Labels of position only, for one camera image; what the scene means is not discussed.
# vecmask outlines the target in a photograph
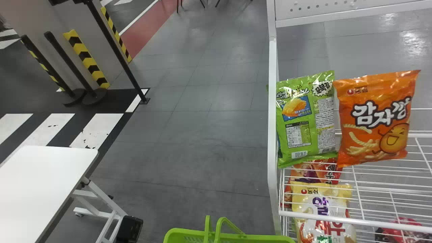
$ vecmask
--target wire rack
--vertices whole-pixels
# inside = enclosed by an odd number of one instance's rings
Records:
[[[432,233],[432,131],[412,131],[408,143],[408,156],[399,160],[385,160],[345,167],[339,179],[332,179],[339,184],[352,186],[352,198],[347,209],[350,218],[339,218],[337,221],[355,224],[358,243],[380,242],[375,239],[379,227],[396,228],[415,232]],[[294,168],[280,171],[279,215],[283,235],[295,238],[295,230],[291,229],[290,217],[319,219],[318,215],[295,213],[287,208],[292,202],[284,201],[284,192],[288,181],[299,178],[291,176]],[[422,226],[406,224],[403,218],[414,219]]]
[[[279,62],[276,29],[337,19],[349,19],[432,7],[432,0],[267,0],[269,29],[269,103],[267,180],[271,211],[276,234],[296,238],[291,228],[291,218],[341,222],[354,225],[358,243],[380,242],[375,231],[382,227],[396,229],[403,243],[419,243],[412,239],[413,232],[432,233],[432,131],[427,121],[415,119],[415,112],[432,111],[432,108],[411,109],[411,127],[408,155],[399,160],[385,160],[345,167],[337,180],[350,184],[352,197],[347,209],[349,218],[293,212],[285,207],[284,188],[291,170],[277,170],[276,137],[276,82],[279,82]],[[340,128],[338,117],[335,127]],[[414,219],[420,225],[407,224]],[[432,243],[424,239],[422,243]]]

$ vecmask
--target green snack bag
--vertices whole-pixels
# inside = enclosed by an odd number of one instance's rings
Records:
[[[334,157],[334,71],[276,83],[279,168]]]

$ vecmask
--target perforated metal panel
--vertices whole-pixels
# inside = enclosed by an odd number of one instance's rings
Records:
[[[276,20],[411,2],[422,0],[275,0]]]

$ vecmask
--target snack bag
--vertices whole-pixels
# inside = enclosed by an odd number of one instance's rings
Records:
[[[392,223],[410,224],[416,226],[422,226],[419,222],[412,218],[399,217],[396,218]],[[407,230],[395,230],[391,228],[378,228],[375,231],[375,242],[388,242],[388,243],[429,243],[432,240],[432,234],[421,233]]]
[[[276,83],[279,168],[332,156],[328,152],[336,149],[333,80],[334,71],[327,71]]]
[[[351,186],[326,183],[292,182],[292,211],[299,213],[349,217]],[[298,243],[355,243],[353,225],[313,219],[294,219]]]
[[[339,168],[400,159],[410,128],[410,110],[420,70],[337,80],[342,141]]]
[[[342,168],[336,166],[337,153],[333,152],[333,157],[324,160],[313,160],[295,164],[292,166],[291,175],[288,179],[288,185],[285,186],[284,192],[284,207],[290,208],[292,201],[291,182],[305,182],[305,183],[327,183],[330,185],[337,185]]]

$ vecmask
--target table frame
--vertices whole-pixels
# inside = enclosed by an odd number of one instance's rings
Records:
[[[81,179],[81,182],[82,184],[86,185],[90,189],[90,191],[78,190],[78,189],[73,191],[71,196],[74,199],[78,200],[85,207],[85,208],[75,207],[73,210],[75,212],[75,215],[79,217],[82,217],[84,215],[89,215],[89,216],[106,219],[107,221],[105,223],[105,226],[102,229],[102,232],[99,234],[96,243],[114,243],[118,230],[121,225],[121,221],[123,217],[127,215],[126,212],[123,211],[123,209],[121,209],[120,206],[118,206],[108,195],[106,195],[94,182],[92,182],[86,177],[83,177]],[[112,212],[108,213],[108,212],[99,211],[89,201],[87,201],[87,199],[102,200],[105,204],[107,204],[112,209]],[[114,220],[118,221],[117,225],[115,226],[109,239],[107,239],[105,236],[111,224],[114,222]]]

